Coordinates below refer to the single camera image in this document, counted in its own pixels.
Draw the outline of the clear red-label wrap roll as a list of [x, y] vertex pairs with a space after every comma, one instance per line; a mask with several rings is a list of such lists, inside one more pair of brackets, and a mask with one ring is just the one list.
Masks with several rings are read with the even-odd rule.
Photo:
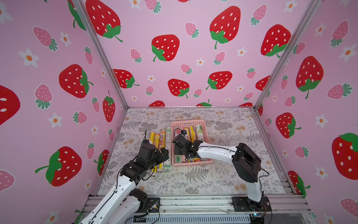
[[182, 153], [178, 148], [175, 148], [175, 163], [182, 163]]

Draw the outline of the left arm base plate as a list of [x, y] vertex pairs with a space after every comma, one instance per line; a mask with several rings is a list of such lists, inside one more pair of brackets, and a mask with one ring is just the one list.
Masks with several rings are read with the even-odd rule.
[[150, 211], [151, 208], [160, 207], [160, 198], [159, 197], [150, 197], [144, 200], [139, 200], [139, 208], [136, 213], [146, 213]]

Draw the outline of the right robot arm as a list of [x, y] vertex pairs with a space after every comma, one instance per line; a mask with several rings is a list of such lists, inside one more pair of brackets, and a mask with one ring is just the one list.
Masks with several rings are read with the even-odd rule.
[[238, 146], [225, 147], [212, 145], [204, 141], [191, 142], [182, 135], [172, 140], [173, 145], [187, 159], [204, 158], [233, 164], [238, 176], [247, 186], [247, 201], [250, 204], [261, 204], [263, 198], [259, 172], [262, 160], [249, 146], [240, 143]]

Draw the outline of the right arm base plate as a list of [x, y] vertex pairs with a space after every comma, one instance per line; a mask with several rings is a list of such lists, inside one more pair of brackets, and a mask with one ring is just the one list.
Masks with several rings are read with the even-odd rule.
[[232, 205], [235, 212], [270, 212], [272, 211], [270, 202], [266, 197], [262, 197], [260, 202], [255, 202], [247, 197], [233, 197]]

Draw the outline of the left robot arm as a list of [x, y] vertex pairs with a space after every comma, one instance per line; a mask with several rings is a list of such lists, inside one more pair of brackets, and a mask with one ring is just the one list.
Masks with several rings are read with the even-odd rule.
[[139, 153], [125, 164], [107, 195], [81, 224], [123, 224], [132, 214], [143, 209], [147, 194], [137, 188], [147, 172], [169, 159], [165, 148], [158, 149], [149, 141], [141, 145]]

